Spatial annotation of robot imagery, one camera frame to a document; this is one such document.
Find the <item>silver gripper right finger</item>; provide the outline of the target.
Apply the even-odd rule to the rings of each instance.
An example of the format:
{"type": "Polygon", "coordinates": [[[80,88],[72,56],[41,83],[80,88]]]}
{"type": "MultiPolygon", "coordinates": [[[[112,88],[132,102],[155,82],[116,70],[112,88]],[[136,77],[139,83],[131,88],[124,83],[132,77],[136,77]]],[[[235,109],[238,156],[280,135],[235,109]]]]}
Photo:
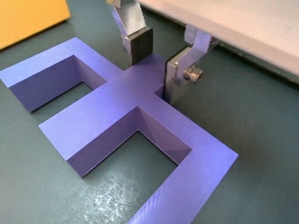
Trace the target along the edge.
{"type": "Polygon", "coordinates": [[[188,44],[167,61],[163,98],[174,104],[183,95],[187,84],[196,83],[203,70],[195,65],[219,40],[206,31],[186,25],[184,41],[188,44]]]}

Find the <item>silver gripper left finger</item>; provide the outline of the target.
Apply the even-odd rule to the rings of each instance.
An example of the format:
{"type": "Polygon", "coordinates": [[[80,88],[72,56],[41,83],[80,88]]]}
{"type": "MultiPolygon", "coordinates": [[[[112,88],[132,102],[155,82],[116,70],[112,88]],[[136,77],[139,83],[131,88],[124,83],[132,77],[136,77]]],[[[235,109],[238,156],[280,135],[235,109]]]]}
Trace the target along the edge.
{"type": "Polygon", "coordinates": [[[118,29],[123,47],[135,65],[154,52],[154,29],[146,25],[140,3],[135,0],[107,0],[118,29]]]}

